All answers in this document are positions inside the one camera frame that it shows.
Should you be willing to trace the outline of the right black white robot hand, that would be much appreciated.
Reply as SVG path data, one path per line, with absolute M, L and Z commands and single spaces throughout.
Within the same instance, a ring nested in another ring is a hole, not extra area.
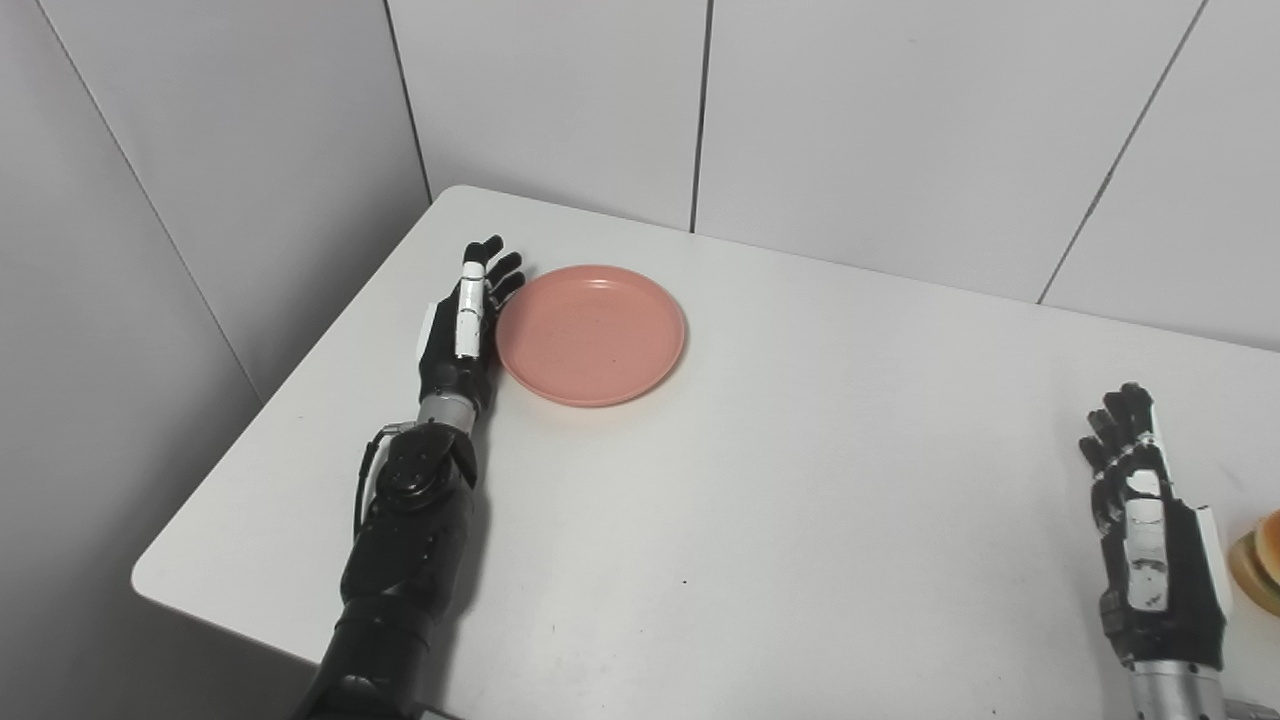
M 1175 661 L 1224 669 L 1230 591 L 1208 507 L 1170 477 L 1151 392 L 1128 382 L 1087 416 L 1078 448 L 1091 469 L 1091 511 L 1107 579 L 1098 609 L 1126 666 Z

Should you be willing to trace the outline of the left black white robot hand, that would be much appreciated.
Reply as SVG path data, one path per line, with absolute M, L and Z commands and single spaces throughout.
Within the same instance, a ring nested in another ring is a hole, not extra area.
M 494 397 L 497 323 L 508 301 L 525 286 L 524 259 L 506 251 L 494 234 L 468 243 L 449 295 L 429 313 L 425 348 L 419 359 L 419 400 L 456 395 L 477 411 Z

